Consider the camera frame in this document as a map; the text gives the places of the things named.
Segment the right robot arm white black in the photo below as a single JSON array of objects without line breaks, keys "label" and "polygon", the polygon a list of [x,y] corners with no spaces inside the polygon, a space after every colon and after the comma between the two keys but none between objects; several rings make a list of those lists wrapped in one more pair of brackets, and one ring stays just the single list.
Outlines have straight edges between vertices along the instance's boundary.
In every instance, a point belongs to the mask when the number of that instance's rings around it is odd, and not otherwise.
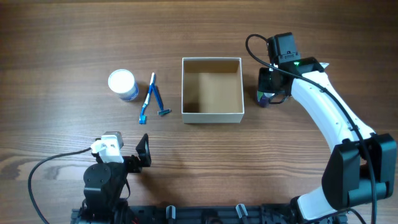
[{"label": "right robot arm white black", "polygon": [[292,33],[265,39],[270,61],[259,70],[257,103],[261,107],[292,97],[311,116],[331,155],[319,188],[292,199],[284,215],[291,223],[309,223],[370,203],[376,221],[377,201],[394,191],[397,143],[362,122],[332,87],[326,64],[303,58]]}]

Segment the white squeeze tube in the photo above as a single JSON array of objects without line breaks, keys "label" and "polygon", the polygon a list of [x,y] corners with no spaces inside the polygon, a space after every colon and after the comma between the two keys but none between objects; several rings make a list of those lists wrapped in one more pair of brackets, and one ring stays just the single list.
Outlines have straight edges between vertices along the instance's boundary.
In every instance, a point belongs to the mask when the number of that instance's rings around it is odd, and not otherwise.
[{"label": "white squeeze tube", "polygon": [[327,68],[327,66],[329,66],[329,63],[320,62],[320,65],[321,65],[323,68]]}]

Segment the white lidded blue jar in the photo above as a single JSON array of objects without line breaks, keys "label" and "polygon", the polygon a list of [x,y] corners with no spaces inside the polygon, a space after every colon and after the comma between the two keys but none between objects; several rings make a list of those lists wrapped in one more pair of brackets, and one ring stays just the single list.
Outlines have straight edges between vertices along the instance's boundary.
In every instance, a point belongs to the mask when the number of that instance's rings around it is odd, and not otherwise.
[{"label": "white lidded blue jar", "polygon": [[123,101],[132,101],[139,94],[134,75],[126,69],[113,71],[109,75],[108,86]]}]

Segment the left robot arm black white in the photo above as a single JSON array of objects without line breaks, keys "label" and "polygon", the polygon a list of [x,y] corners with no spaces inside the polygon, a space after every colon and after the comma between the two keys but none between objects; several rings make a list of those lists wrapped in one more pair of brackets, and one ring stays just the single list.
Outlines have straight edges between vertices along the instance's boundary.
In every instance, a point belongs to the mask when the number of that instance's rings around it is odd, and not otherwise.
[{"label": "left robot arm black white", "polygon": [[91,145],[96,164],[83,174],[85,199],[72,223],[139,223],[121,193],[131,193],[127,175],[150,167],[149,136],[144,134],[136,146],[137,155],[122,156],[124,146],[119,131],[106,132]]}]

